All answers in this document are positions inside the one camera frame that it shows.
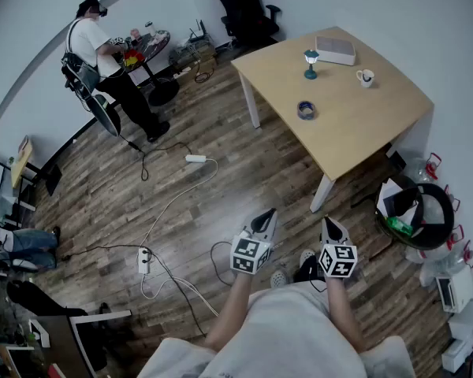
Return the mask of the blue tape roll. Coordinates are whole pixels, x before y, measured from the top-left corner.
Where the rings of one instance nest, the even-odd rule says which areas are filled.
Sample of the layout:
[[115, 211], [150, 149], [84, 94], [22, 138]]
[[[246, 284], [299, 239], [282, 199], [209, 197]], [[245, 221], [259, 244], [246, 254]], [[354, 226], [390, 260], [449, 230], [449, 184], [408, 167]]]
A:
[[297, 104], [297, 116], [301, 120], [314, 120], [316, 117], [316, 107], [312, 102], [301, 101]]

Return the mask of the round black pedestal table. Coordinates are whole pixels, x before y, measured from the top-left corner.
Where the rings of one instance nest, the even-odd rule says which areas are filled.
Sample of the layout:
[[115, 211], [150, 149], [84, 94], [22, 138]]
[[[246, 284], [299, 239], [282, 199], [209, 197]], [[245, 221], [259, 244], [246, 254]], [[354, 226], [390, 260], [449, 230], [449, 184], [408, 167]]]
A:
[[151, 106], [165, 105], [177, 95], [180, 89], [180, 85], [175, 79], [159, 79], [149, 67], [149, 61], [161, 53], [169, 41], [170, 33], [164, 30], [157, 31], [154, 37], [148, 33], [140, 36], [138, 39], [131, 39], [131, 50], [136, 50], [145, 57], [144, 63], [137, 69], [144, 69], [146, 71], [148, 81], [154, 87], [147, 99]]

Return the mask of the person's grey shirt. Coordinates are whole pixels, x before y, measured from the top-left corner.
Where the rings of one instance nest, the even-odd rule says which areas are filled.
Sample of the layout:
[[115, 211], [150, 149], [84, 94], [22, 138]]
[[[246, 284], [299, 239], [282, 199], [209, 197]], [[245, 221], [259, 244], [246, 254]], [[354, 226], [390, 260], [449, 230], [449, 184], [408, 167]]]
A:
[[358, 353], [309, 283], [259, 291], [239, 332], [219, 351], [164, 339], [137, 378], [415, 378], [404, 341]]

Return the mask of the white boxy appliance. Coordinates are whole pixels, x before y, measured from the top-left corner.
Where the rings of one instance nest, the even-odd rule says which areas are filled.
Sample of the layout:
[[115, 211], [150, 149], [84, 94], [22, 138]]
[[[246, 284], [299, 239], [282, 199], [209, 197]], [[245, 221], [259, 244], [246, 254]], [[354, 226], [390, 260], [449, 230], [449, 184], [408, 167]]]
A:
[[460, 313], [473, 296], [471, 268], [465, 265], [458, 272], [436, 278], [442, 309], [446, 313]]

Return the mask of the white paper sheet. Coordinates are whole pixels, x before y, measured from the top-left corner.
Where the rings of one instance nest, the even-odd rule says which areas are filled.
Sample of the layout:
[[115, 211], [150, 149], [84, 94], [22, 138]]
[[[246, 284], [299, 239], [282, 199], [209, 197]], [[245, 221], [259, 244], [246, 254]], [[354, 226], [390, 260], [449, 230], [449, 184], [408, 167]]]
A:
[[377, 200], [377, 210], [383, 217], [388, 217], [389, 213], [392, 216], [395, 214], [394, 210], [391, 209], [390, 199], [400, 193], [402, 188], [391, 178], [388, 178], [386, 182], [382, 183], [381, 189], [378, 193], [378, 200]]

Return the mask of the white mug with dark print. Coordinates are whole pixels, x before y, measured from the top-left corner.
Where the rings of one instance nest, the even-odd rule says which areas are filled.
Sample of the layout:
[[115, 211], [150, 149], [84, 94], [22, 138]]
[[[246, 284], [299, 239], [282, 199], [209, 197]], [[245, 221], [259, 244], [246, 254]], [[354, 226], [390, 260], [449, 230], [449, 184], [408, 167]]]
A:
[[357, 70], [356, 78], [362, 87], [369, 88], [374, 82], [375, 74], [369, 69]]

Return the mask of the green plastic bottle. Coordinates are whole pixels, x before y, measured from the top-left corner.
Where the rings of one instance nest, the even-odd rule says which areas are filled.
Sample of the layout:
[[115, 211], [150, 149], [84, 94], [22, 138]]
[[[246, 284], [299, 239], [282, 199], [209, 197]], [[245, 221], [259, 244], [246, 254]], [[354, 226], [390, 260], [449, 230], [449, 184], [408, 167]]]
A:
[[385, 222], [389, 228], [408, 237], [412, 236], [414, 229], [411, 225], [404, 223], [398, 217], [387, 217]]

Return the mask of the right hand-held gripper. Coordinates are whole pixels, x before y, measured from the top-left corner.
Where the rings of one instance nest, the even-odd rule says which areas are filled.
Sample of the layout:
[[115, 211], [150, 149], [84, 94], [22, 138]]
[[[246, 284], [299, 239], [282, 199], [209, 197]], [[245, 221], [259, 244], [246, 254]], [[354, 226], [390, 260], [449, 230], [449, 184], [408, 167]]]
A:
[[319, 264], [325, 277], [348, 278], [352, 275], [357, 262], [356, 246], [348, 236], [345, 228], [331, 217], [322, 219], [322, 238], [342, 238], [339, 241], [326, 239], [322, 242]]

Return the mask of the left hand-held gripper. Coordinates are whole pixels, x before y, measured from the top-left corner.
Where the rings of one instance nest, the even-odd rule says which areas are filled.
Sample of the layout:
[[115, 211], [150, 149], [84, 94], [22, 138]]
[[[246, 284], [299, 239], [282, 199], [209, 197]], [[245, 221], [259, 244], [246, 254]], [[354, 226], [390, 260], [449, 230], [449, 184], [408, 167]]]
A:
[[245, 221], [244, 229], [232, 241], [230, 268], [234, 272], [255, 275], [265, 265], [273, 251], [276, 223], [276, 209], [268, 209]]

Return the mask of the white power strip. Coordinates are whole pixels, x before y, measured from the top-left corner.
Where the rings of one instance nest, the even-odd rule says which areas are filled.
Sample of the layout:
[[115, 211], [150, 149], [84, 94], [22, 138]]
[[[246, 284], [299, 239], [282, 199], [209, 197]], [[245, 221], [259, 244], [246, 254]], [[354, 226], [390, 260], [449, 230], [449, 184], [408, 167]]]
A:
[[137, 254], [137, 264], [140, 274], [147, 275], [150, 272], [150, 260], [151, 252], [145, 246], [139, 248]]

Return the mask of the red and yellow toy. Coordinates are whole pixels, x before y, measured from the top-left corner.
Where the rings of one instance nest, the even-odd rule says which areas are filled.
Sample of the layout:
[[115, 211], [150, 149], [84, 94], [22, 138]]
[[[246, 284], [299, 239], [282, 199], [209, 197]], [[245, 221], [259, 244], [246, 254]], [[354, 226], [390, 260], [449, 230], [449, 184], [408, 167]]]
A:
[[145, 61], [145, 57], [136, 50], [125, 52], [123, 58], [123, 64], [128, 71], [139, 68]]

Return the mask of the brown desk with white frame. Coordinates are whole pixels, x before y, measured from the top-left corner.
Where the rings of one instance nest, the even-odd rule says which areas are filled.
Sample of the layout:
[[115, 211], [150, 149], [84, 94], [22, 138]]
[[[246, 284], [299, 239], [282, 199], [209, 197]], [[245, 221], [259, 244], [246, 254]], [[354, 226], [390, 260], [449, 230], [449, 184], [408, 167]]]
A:
[[50, 369], [61, 378], [97, 378], [107, 367], [109, 343], [104, 336], [106, 322], [130, 317], [129, 310], [74, 316], [33, 317], [31, 332], [39, 338], [40, 348]]

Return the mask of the black router with antennas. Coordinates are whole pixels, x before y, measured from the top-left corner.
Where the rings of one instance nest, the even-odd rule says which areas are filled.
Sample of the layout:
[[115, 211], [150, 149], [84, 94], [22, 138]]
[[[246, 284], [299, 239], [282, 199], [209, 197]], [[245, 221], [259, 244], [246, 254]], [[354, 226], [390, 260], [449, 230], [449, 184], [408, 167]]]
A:
[[196, 23], [197, 23], [198, 29], [197, 30], [193, 30], [192, 28], [190, 29], [190, 35], [188, 37], [188, 41], [190, 43], [196, 43], [202, 40], [209, 40], [210, 34], [207, 32], [203, 21], [197, 20]]

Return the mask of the person's left forearm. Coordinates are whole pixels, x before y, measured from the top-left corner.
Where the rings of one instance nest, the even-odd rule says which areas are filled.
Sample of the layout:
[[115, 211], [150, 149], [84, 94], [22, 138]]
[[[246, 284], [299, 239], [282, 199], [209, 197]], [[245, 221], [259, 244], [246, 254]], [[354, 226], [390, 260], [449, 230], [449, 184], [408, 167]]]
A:
[[242, 328], [248, 312], [253, 275], [239, 273], [222, 310], [211, 326], [203, 346], [219, 352]]

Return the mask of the white table leg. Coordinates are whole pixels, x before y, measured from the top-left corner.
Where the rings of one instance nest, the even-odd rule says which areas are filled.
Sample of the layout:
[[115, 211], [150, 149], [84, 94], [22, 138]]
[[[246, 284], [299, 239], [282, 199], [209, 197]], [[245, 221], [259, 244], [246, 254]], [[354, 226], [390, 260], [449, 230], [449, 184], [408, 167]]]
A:
[[314, 198], [310, 204], [310, 211], [316, 213], [322, 207], [324, 201], [328, 197], [331, 189], [333, 188], [334, 181], [331, 180], [326, 174], [322, 176], [322, 180], [318, 186]]
[[251, 118], [251, 123], [254, 128], [259, 128], [260, 119], [259, 119], [258, 109], [255, 103], [255, 96], [252, 89], [252, 85], [242, 72], [239, 72], [239, 76], [240, 76], [240, 82], [244, 91], [244, 97], [248, 105], [248, 111]]

